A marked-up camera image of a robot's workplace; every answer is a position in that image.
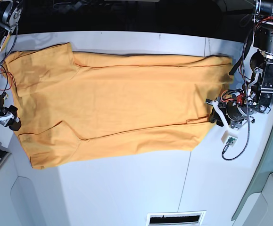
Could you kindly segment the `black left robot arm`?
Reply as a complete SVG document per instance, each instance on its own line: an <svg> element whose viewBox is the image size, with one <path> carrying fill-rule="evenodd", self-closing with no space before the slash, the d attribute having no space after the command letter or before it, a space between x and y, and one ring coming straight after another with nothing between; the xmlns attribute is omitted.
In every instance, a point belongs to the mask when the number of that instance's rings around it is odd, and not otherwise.
<svg viewBox="0 0 273 226"><path fill-rule="evenodd" d="M240 128L253 113L267 113L273 104L273 0L256 0L253 28L243 44L240 59L229 75L238 71L244 83L240 89L229 89L217 98L222 119L215 109L208 120L223 126Z"/></svg>

